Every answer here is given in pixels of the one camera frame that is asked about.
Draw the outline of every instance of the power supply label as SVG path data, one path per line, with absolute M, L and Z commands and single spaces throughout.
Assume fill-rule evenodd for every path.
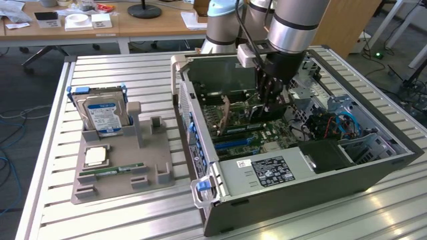
M 281 156 L 252 161 L 252 168 L 263 187 L 295 180 L 288 164 Z
M 113 133 L 120 130 L 120 118 L 114 114 L 114 103 L 92 104 L 86 106 L 94 128 L 101 133 Z

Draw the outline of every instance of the blue pcie slot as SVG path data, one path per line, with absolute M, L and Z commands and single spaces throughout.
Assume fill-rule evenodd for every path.
M 232 147 L 237 147 L 237 146 L 243 146 L 243 145 L 249 145 L 251 141 L 252 141 L 252 137 L 249 137 L 247 139 L 237 140 L 237 141 L 217 143 L 217 144 L 215 144 L 215 149 L 227 149 L 227 148 L 232 148 Z

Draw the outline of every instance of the black lamp base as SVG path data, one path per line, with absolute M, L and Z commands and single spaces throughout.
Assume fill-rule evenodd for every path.
M 143 5 L 137 4 L 128 7 L 127 13 L 139 19 L 153 19 L 161 15 L 161 9 L 153 5 L 145 5 L 143 9 Z

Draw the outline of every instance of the chair wheel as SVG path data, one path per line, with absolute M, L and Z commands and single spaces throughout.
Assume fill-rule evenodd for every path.
M 92 44 L 92 48 L 93 48 L 96 51 L 98 51 L 98 50 L 101 49 L 100 45 L 97 45 L 97 44 Z
M 24 73 L 28 74 L 28 75 L 33 75 L 34 74 L 34 69 L 24 67 Z
M 18 51 L 22 53 L 22 54 L 26 54 L 26 53 L 29 53 L 29 49 L 28 49 L 28 47 L 18 47 Z

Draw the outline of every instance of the aluminum extrusion table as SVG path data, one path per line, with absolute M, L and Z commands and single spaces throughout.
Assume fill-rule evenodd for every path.
M 312 49 L 415 143 L 427 149 L 425 128 L 331 50 L 319 46 Z M 425 154 L 365 192 L 227 234 L 203 236 L 169 86 L 171 56 L 183 53 L 191 52 L 81 56 L 64 63 L 16 239 L 425 239 Z M 321 81 L 335 94 L 343 91 L 328 77 Z M 65 87 L 109 87 L 120 83 L 128 87 L 128 100 L 141 103 L 140 118 L 160 115 L 165 120 L 176 185 L 73 205 L 69 200 L 82 123 L 65 97 Z

